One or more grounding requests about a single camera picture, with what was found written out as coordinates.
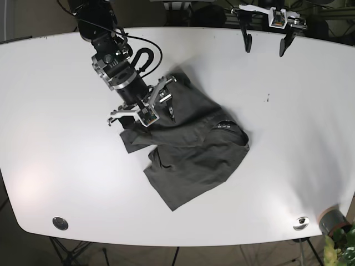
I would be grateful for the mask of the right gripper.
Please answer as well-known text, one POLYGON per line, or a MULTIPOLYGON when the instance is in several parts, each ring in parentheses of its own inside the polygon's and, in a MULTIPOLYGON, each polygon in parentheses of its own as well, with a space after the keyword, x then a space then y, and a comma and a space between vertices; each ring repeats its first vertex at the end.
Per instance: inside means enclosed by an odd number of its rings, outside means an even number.
POLYGON ((177 82, 176 77, 163 76, 155 86, 151 87, 148 95, 140 99, 137 95, 124 93, 124 89, 116 90, 123 103, 110 113, 107 120, 109 126, 119 121, 122 127, 131 127, 135 122, 140 122, 144 127, 149 127, 160 119, 155 105, 160 100, 160 93, 171 82, 177 82))

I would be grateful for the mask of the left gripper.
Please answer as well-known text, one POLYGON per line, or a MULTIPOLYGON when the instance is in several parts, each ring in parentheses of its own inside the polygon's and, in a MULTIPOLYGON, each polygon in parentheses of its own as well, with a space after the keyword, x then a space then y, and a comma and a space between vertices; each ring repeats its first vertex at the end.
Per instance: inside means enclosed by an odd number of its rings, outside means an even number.
MULTIPOLYGON (((263 8, 251 4, 240 4, 238 7, 232 8, 234 14, 263 14, 268 17, 268 26, 271 28, 285 29, 287 25, 292 28, 307 29, 306 20, 300 17, 300 14, 294 11, 287 11, 284 8, 276 7, 263 8)), ((247 33, 247 24, 242 23, 242 36, 244 39, 245 52, 249 53, 252 46, 252 35, 247 33)), ((279 56, 283 57, 288 47, 292 44, 294 33, 288 33, 280 40, 279 56)))

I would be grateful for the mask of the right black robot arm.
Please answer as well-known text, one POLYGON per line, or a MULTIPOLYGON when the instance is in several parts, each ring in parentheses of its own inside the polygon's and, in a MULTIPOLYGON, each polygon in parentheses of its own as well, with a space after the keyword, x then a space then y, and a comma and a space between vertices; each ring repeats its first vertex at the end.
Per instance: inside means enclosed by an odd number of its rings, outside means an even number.
POLYGON ((173 96, 167 85, 175 82, 174 76, 164 76, 155 86, 148 86, 143 78, 149 75, 147 68, 154 61, 150 48, 134 52, 128 44, 131 37, 117 25, 117 18, 109 1, 68 1, 65 10, 78 23, 80 36, 91 43, 96 54, 92 67, 111 91, 122 98, 123 103, 113 110, 108 119, 111 125, 120 121, 128 129, 136 123, 149 127, 160 116, 157 104, 165 105, 174 120, 173 96))

